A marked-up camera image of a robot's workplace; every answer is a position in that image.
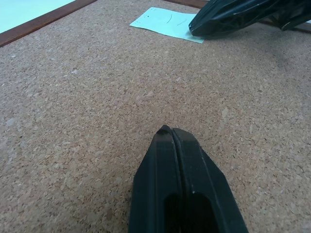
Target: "light blue paper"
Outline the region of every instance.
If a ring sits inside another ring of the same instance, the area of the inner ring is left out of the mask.
[[[0,33],[74,0],[0,0]]]
[[[195,15],[151,7],[130,26],[202,44],[204,39],[192,36],[189,31],[189,23]]]

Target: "black robotic claw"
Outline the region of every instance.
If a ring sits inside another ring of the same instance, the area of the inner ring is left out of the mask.
[[[223,173],[194,136],[164,125],[134,177],[129,233],[247,233]]]
[[[192,35],[219,37],[269,18],[283,31],[311,19],[311,0],[211,0],[189,24]]]

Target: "wooden frame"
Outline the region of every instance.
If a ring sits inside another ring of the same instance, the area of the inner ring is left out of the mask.
[[[0,33],[0,48],[96,1],[97,0],[75,0],[38,18],[34,18],[33,20]]]
[[[164,1],[169,1],[173,3],[181,4],[184,6],[191,6],[191,7],[199,8],[199,9],[203,8],[209,2],[208,0],[164,0]],[[268,24],[270,26],[275,26],[274,23],[268,18],[265,18],[259,21],[259,23]],[[291,30],[304,32],[304,33],[311,33],[311,23],[302,23],[292,28]]]

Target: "cork surface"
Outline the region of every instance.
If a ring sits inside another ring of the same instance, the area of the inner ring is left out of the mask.
[[[311,37],[256,24],[202,45],[91,4],[0,49],[1,232],[127,231],[163,125],[192,132],[250,232],[311,232]]]

